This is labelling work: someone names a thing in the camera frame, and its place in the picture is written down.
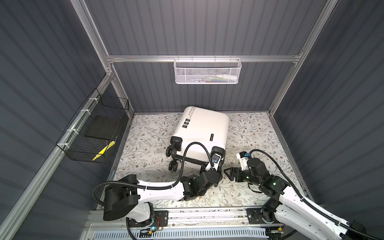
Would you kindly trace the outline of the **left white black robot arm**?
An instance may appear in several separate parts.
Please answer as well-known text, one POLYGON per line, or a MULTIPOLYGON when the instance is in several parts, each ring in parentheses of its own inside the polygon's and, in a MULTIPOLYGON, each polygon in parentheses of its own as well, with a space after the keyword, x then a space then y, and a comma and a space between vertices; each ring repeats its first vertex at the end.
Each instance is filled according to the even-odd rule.
POLYGON ((163 226, 160 222, 162 218, 155 216, 154 201, 191 201, 204 196, 208 189, 217 187, 222 179, 225 152, 216 147, 208 151, 202 143, 192 142, 187 145, 182 156, 181 170, 184 169, 187 152, 193 145, 202 147, 209 158, 207 166, 203 167, 197 177, 179 173, 175 182, 151 183, 139 181, 136 175, 128 175, 118 181, 107 181, 95 186, 92 197, 104 208, 103 220, 125 218, 128 234, 134 240, 136 237, 131 231, 132 220, 146 227, 141 235, 152 234, 163 226))

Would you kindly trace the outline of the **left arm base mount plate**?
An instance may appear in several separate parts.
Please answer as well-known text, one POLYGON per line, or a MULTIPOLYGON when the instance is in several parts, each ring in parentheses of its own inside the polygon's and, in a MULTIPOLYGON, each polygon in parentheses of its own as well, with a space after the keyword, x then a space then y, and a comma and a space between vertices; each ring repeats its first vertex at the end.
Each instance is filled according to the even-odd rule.
POLYGON ((169 211, 157 211, 155 210, 153 214, 150 215, 150 218, 139 223, 136 220, 129 218, 129 227, 132 228, 143 228, 143 227, 167 227, 169 220, 169 211))

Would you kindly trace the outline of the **black carry-on suitcase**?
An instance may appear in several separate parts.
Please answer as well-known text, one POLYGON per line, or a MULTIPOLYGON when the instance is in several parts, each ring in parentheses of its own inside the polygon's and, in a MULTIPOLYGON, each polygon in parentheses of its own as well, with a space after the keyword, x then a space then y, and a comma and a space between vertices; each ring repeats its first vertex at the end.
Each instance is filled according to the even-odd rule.
POLYGON ((186 154, 185 167, 196 170, 208 163, 211 167, 211 157, 214 153, 222 156, 217 171, 222 171, 226 155, 230 119, 228 115, 212 110, 189 106, 185 108, 180 121, 166 149, 166 156, 171 157, 169 171, 176 172, 181 163, 184 151, 192 142, 204 145, 191 146, 186 154))

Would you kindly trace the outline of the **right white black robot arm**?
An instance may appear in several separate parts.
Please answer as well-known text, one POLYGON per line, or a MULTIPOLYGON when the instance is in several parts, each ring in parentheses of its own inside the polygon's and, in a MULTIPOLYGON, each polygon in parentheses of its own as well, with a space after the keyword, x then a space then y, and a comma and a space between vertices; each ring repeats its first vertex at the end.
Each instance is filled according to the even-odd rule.
POLYGON ((237 158, 241 166, 224 172, 230 181, 256 186, 259 193, 269 197, 261 211, 266 223, 280 222, 312 240, 376 239, 359 222, 338 217, 302 195, 285 173, 271 174, 251 153, 240 152, 237 158))

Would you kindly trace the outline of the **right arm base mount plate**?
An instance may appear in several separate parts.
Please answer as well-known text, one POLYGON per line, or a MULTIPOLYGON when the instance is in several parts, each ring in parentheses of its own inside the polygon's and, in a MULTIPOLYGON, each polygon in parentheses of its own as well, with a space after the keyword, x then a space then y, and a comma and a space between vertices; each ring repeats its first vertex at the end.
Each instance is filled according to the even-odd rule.
POLYGON ((250 224, 281 224, 274 212, 263 208, 247 208, 246 215, 250 224))

